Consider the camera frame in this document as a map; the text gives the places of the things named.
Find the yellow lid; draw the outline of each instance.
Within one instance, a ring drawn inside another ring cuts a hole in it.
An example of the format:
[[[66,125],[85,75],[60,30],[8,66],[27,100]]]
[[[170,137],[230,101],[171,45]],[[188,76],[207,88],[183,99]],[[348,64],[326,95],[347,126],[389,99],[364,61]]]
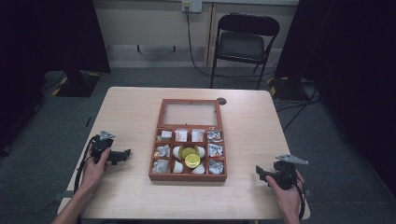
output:
[[[185,159],[186,165],[190,168],[195,168],[201,163],[201,158],[196,154],[190,154]]]

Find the human arm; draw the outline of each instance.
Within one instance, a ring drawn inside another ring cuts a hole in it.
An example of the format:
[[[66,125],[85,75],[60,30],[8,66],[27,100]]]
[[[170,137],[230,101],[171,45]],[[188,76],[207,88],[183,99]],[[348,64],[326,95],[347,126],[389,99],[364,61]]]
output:
[[[97,164],[94,163],[93,158],[87,156],[83,169],[83,176],[81,184],[70,199],[62,212],[52,220],[52,224],[58,223],[75,223],[78,215],[82,212],[85,204],[90,199],[91,194],[94,192],[100,180],[103,177],[106,160],[110,154],[110,149],[106,149]]]
[[[297,171],[297,176],[300,178],[297,185],[300,189],[303,188],[303,177]],[[279,206],[280,212],[283,215],[286,224],[299,224],[299,213],[300,213],[300,203],[301,197],[297,188],[293,187],[291,189],[283,190],[279,187],[276,181],[271,176],[265,177],[269,186],[274,190],[277,205]]]

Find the chair leg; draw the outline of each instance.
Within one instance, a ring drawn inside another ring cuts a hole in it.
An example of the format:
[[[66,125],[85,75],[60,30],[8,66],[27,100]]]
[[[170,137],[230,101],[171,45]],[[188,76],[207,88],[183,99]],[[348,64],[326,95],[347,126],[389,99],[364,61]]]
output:
[[[264,68],[265,68],[265,64],[262,65],[262,70],[260,71],[260,78],[259,78],[259,82],[257,82],[256,90],[258,90],[260,88],[260,85],[262,84],[262,76],[264,75]]]
[[[218,64],[218,58],[215,56],[213,59],[213,65],[212,65],[212,77],[210,78],[210,89],[213,88],[213,78],[215,77],[215,69]]]
[[[256,67],[253,69],[253,73],[256,72],[256,69],[259,67],[259,64],[256,64]]]

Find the wooden table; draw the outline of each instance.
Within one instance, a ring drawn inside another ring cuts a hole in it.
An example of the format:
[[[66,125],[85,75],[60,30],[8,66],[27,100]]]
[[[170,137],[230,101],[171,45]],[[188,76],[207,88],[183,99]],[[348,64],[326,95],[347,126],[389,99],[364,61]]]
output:
[[[150,181],[150,153],[162,100],[219,97],[227,100],[220,107],[227,144],[227,180]],[[272,171],[275,156],[290,153],[267,91],[113,87],[108,90],[90,137],[101,129],[116,135],[113,150],[131,148],[133,155],[110,166],[83,212],[84,218],[282,218],[273,190],[255,172],[256,165]],[[75,175],[68,190],[73,189]],[[58,212],[68,200],[63,199]],[[307,207],[304,218],[309,215]]]

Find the wooden box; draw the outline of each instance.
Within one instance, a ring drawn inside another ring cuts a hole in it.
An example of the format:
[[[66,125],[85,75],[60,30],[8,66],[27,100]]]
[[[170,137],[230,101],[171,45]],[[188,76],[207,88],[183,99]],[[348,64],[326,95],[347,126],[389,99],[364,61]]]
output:
[[[151,180],[226,180],[227,150],[217,100],[163,99],[154,135]]]

